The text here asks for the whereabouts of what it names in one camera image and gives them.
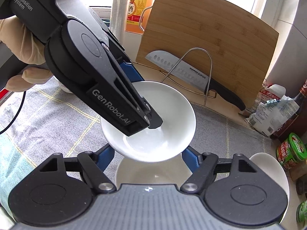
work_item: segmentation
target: cutting board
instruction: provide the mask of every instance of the cutting board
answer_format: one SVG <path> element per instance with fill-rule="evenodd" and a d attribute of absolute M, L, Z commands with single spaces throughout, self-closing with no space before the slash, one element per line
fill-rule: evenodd
<path fill-rule="evenodd" d="M 178 58 L 193 47 L 207 50 L 212 77 L 250 107 L 262 87 L 278 33 L 264 21 L 225 0 L 155 0 L 136 61 L 160 70 L 145 59 L 155 50 Z M 187 63 L 209 75 L 210 60 L 195 50 Z"/>

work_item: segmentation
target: white bowl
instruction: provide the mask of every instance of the white bowl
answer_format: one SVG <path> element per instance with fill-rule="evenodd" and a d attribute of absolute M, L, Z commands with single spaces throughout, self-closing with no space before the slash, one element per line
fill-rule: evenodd
<path fill-rule="evenodd" d="M 287 176 L 279 164 L 279 162 L 271 155 L 267 153 L 257 153 L 253 155 L 250 160 L 256 164 L 262 171 L 264 171 L 269 177 L 271 177 L 281 188 L 286 192 L 288 197 L 288 205 L 286 211 L 281 219 L 284 219 L 289 207 L 290 189 Z"/>
<path fill-rule="evenodd" d="M 124 158 L 115 174 L 117 188 L 122 183 L 131 184 L 177 184 L 181 185 L 192 175 L 181 154 L 159 163 L 143 163 Z"/>
<path fill-rule="evenodd" d="M 59 87 L 66 93 L 72 94 L 72 92 L 66 87 L 64 86 L 55 76 L 53 76 L 53 78 L 58 82 Z"/>
<path fill-rule="evenodd" d="M 162 83 L 140 81 L 133 86 L 160 115 L 163 124 L 128 137 L 101 118 L 108 143 L 123 156 L 141 162 L 165 161 L 180 154 L 190 144 L 196 128 L 195 113 L 189 101 L 179 91 Z"/>

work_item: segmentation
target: latex glove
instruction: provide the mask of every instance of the latex glove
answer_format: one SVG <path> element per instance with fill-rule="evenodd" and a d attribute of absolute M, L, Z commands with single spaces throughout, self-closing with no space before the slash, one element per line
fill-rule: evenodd
<path fill-rule="evenodd" d="M 24 63 L 45 63 L 44 45 L 33 37 L 32 32 L 16 16 L 0 20 L 0 41 Z M 29 67 L 22 75 L 10 78 L 5 88 L 13 92 L 23 92 L 35 84 L 46 83 L 52 76 L 49 70 Z"/>

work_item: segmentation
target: blue gripper part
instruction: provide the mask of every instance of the blue gripper part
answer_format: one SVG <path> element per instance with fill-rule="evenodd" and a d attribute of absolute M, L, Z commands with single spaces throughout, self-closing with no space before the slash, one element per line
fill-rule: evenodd
<path fill-rule="evenodd" d="M 139 74 L 136 68 L 131 63 L 123 62 L 119 64 L 124 73 L 127 75 L 131 83 L 137 81 L 144 81 L 143 77 Z"/>
<path fill-rule="evenodd" d="M 110 145 L 99 154 L 96 165 L 102 172 L 108 167 L 110 162 L 113 160 L 114 154 L 115 150 Z"/>
<path fill-rule="evenodd" d="M 198 157 L 188 148 L 182 152 L 182 159 L 192 173 L 200 166 Z"/>

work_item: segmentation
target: plastic wrap roll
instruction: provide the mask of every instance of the plastic wrap roll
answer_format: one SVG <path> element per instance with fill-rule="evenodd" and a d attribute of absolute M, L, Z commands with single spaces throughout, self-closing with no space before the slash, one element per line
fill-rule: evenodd
<path fill-rule="evenodd" d="M 113 0 L 110 30 L 120 43 L 123 42 L 130 0 Z"/>

